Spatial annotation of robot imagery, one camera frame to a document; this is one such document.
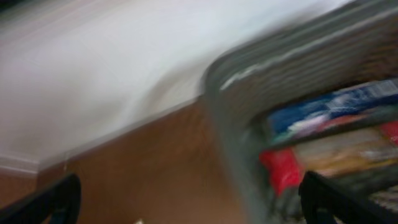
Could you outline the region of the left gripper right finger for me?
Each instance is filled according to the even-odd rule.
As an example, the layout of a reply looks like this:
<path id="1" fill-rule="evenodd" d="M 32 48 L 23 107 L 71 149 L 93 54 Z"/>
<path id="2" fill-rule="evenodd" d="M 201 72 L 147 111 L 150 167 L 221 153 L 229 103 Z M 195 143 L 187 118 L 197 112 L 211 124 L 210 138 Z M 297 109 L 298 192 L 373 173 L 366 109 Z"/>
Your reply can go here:
<path id="1" fill-rule="evenodd" d="M 305 173 L 299 187 L 302 213 L 307 224 L 394 224 L 397 214 L 355 195 L 320 174 Z"/>

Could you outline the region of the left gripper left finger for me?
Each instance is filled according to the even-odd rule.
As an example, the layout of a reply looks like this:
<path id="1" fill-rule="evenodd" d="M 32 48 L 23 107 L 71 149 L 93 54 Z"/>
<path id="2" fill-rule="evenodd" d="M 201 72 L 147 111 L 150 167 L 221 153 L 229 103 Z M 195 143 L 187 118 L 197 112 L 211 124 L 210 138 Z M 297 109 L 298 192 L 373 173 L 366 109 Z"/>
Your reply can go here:
<path id="1" fill-rule="evenodd" d="M 75 224 L 80 214 L 81 182 L 68 174 L 1 209 L 1 224 Z"/>

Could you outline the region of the orange spaghetti packet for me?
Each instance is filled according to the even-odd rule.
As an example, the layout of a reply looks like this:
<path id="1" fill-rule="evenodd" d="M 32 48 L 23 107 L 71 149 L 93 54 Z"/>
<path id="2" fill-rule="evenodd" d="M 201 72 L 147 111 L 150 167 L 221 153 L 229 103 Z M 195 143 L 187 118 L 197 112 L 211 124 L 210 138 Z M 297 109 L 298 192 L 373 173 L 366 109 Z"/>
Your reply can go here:
<path id="1" fill-rule="evenodd" d="M 300 185 L 306 171 L 326 177 L 397 163 L 397 122 L 304 142 L 259 155 L 277 195 Z"/>

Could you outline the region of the blue tissue pack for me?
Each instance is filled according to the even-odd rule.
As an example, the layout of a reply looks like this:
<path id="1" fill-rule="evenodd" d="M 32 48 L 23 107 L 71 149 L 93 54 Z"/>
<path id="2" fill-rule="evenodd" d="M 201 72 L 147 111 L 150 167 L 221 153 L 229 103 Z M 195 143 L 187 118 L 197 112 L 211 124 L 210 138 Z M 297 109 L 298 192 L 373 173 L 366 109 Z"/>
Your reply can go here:
<path id="1" fill-rule="evenodd" d="M 343 116 L 361 114 L 380 106 L 397 104 L 397 79 L 367 82 L 288 105 L 268 118 L 271 142 L 299 138 L 326 127 Z"/>

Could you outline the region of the grey plastic shopping basket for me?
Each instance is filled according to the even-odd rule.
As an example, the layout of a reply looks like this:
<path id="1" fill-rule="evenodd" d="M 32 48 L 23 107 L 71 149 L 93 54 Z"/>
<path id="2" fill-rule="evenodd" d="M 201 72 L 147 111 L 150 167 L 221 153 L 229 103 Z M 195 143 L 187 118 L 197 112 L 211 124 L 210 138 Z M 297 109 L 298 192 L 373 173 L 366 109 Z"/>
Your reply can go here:
<path id="1" fill-rule="evenodd" d="M 204 102 L 248 223 L 282 223 L 296 195 L 277 198 L 260 152 L 278 149 L 262 122 L 271 111 L 359 83 L 397 76 L 397 2 L 353 1 L 216 60 Z"/>

